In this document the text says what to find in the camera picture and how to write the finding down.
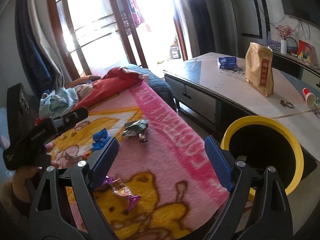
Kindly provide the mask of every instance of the pile of clothes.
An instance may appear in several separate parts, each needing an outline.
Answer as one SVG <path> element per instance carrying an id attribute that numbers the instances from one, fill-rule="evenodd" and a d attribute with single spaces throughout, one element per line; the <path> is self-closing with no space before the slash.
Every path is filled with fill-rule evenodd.
<path id="1" fill-rule="evenodd" d="M 82 106 L 90 108 L 142 80 L 143 75 L 126 67 L 112 68 L 102 78 L 79 78 L 58 91 L 54 90 L 49 95 L 43 94 L 37 122 L 65 115 Z"/>

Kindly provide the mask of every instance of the hand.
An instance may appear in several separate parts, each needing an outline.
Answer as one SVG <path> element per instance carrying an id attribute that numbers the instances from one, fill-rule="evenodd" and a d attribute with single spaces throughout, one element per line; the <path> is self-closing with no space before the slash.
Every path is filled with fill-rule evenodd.
<path id="1" fill-rule="evenodd" d="M 46 145 L 47 152 L 51 152 L 54 148 L 54 142 L 48 143 Z M 52 162 L 52 165 L 59 167 L 57 162 Z M 21 166 L 18 168 L 12 178 L 12 190 L 15 196 L 24 203 L 31 203 L 31 198 L 27 187 L 25 185 L 26 179 L 31 179 L 36 175 L 36 173 L 41 169 L 41 167 L 35 166 Z"/>

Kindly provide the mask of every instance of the red clothing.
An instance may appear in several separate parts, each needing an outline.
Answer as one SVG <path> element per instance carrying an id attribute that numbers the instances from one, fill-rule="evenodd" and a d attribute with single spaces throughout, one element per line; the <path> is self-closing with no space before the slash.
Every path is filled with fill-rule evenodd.
<path id="1" fill-rule="evenodd" d="M 78 109 L 81 106 L 89 108 L 90 106 L 141 82 L 142 78 L 142 75 L 139 73 L 125 67 L 112 68 L 103 78 L 91 83 L 93 86 L 91 93 L 83 100 L 79 101 L 72 110 Z"/>

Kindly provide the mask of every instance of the metal screw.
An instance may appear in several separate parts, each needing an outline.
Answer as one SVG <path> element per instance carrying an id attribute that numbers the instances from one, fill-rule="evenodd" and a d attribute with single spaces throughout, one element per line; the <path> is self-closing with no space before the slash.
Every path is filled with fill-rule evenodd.
<path id="1" fill-rule="evenodd" d="M 271 171 L 271 172 L 276 172 L 276 168 L 273 167 L 273 166 L 270 166 L 270 167 L 268 168 L 268 170 Z"/>
<path id="2" fill-rule="evenodd" d="M 53 166 L 49 166 L 49 167 L 47 168 L 47 171 L 48 171 L 48 172 L 53 171 L 53 170 L 54 170 L 54 167 L 53 167 Z"/>
<path id="3" fill-rule="evenodd" d="M 84 160 L 78 162 L 79 167 L 84 167 L 86 164 L 87 164 L 87 162 Z"/>
<path id="4" fill-rule="evenodd" d="M 243 161 L 237 161 L 237 165 L 241 168 L 243 168 L 245 166 L 245 162 Z"/>

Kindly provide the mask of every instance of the paper bag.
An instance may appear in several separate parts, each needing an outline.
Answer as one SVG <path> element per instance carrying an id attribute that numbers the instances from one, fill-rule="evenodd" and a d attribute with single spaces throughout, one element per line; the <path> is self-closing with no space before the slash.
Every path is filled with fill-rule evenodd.
<path id="1" fill-rule="evenodd" d="M 264 97 L 273 94 L 273 51 L 263 45 L 250 42 L 245 55 L 245 77 Z"/>

